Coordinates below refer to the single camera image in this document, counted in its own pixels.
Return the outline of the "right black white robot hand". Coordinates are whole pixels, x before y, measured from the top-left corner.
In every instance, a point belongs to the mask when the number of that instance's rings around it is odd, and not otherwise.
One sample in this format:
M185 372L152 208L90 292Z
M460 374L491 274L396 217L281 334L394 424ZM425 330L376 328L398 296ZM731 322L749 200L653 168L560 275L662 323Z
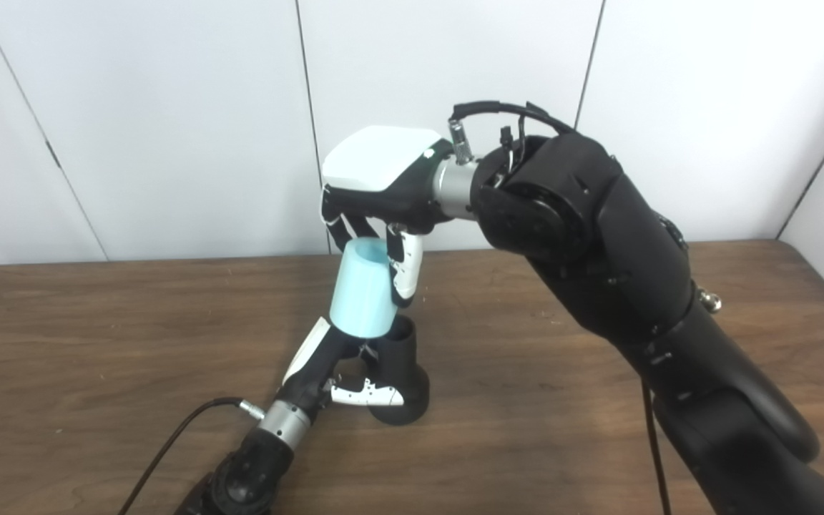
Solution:
M353 238L379 238L369 219L386 224L391 299L399 309L416 294L422 238L452 219L442 212L433 186L451 150L432 129L369 126L337 144L323 161L323 224L341 251Z

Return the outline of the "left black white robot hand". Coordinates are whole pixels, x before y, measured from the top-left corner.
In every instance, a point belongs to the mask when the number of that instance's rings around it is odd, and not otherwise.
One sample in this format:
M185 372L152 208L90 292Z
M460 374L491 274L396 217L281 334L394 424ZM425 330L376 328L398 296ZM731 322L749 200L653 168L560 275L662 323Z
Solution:
M343 360L366 362L368 375L342 379L335 368ZM363 338L347 335L324 317L317 319L292 358L275 398L300 408L311 418L330 403L369 408L397 408L406 399L396 386L379 386L373 378L378 355Z

